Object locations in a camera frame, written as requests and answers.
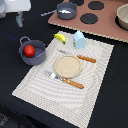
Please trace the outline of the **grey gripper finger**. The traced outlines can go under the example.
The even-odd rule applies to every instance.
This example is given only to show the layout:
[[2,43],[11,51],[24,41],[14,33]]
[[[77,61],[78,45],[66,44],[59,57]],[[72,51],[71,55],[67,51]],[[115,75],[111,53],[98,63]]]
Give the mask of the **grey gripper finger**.
[[23,12],[18,12],[18,15],[16,16],[16,22],[19,27],[23,27]]

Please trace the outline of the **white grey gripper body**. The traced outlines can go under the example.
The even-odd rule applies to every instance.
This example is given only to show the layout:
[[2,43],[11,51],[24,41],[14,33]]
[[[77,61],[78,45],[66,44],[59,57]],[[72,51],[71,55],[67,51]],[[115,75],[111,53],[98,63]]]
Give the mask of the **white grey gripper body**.
[[30,0],[0,0],[0,13],[29,11],[30,9]]

